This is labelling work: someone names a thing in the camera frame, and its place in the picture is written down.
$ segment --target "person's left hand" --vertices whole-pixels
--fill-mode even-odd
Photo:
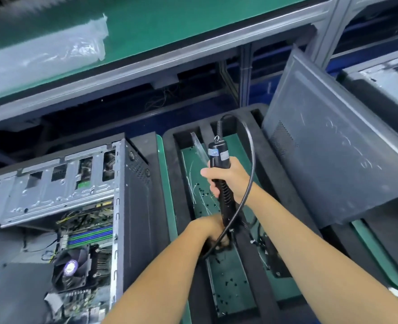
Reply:
[[[223,225],[223,218],[220,213],[210,215],[210,216],[204,216],[196,219],[195,221],[198,221],[198,224],[200,224],[203,229],[205,230],[207,237],[209,240],[216,241],[220,234],[224,230],[224,225]],[[221,247],[226,247],[229,245],[229,238],[227,235],[225,235],[220,242]]]

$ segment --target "blue label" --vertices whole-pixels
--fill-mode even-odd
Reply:
[[[218,149],[208,149],[208,154],[214,157],[218,156]]]

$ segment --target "memory slot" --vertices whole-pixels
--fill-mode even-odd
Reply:
[[[101,232],[106,232],[106,231],[109,231],[109,230],[112,230],[112,225],[105,226],[105,227],[100,227],[99,229],[94,229],[94,230],[86,231],[86,232],[79,233],[79,234],[74,234],[74,235],[70,236],[70,240],[81,239],[81,238],[84,238],[84,237],[87,237],[87,236],[90,236],[90,235],[93,235],[93,234],[99,234]]]
[[[89,241],[89,240],[93,240],[93,239],[100,238],[100,237],[107,237],[107,236],[111,236],[112,233],[113,233],[112,229],[109,231],[106,231],[106,232],[96,232],[93,235],[90,235],[90,236],[87,236],[84,238],[76,238],[74,240],[69,239],[69,242],[67,244],[73,245],[73,244],[76,244],[79,242]]]
[[[67,248],[68,248],[68,249],[72,249],[72,248],[80,247],[80,246],[82,246],[82,245],[92,245],[93,243],[100,242],[100,241],[110,242],[111,240],[112,240],[112,236],[109,236],[109,237],[107,237],[107,236],[102,236],[102,237],[100,237],[100,238],[96,238],[96,239],[93,239],[93,240],[75,243],[74,245],[69,245]]]

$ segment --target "blue ram slot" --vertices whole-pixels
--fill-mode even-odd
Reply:
[[[83,234],[88,234],[88,233],[93,233],[93,232],[96,232],[96,231],[101,231],[101,230],[107,229],[108,227],[112,227],[112,225],[108,225],[108,226],[105,226],[105,227],[99,227],[98,229],[93,229],[93,230],[90,230],[90,231],[86,231],[86,232],[82,232],[82,233],[79,233],[79,234],[75,234],[75,235],[72,235],[71,237],[75,238],[75,237],[81,236]]]
[[[75,244],[80,243],[80,242],[85,242],[85,241],[93,240],[93,239],[104,237],[104,236],[111,236],[112,233],[113,233],[113,231],[110,230],[110,231],[107,231],[107,232],[104,232],[104,233],[101,233],[101,234],[95,234],[95,235],[87,236],[86,238],[83,238],[83,239],[77,239],[77,240],[74,240],[74,241],[70,241],[69,240],[68,244],[69,245],[75,245]]]

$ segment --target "person's right hand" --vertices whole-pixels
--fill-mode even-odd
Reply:
[[[217,167],[209,168],[208,162],[208,168],[203,168],[200,171],[200,174],[208,179],[210,190],[216,198],[218,198],[220,191],[212,180],[225,180],[229,188],[234,193],[234,199],[237,203],[241,202],[250,180],[250,176],[236,157],[230,157],[229,169]]]

